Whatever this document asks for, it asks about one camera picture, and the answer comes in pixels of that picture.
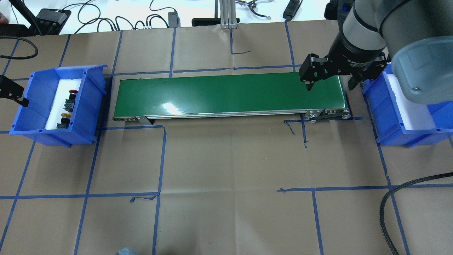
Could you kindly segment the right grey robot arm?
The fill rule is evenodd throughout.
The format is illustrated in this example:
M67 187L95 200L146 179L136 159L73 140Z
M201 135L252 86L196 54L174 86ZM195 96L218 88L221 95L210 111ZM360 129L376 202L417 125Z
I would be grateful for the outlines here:
M300 80L311 90L317 81L351 75L353 90L390 63L409 101L451 101L452 9L451 0L331 0L324 16L338 21L338 35L325 57L306 57Z

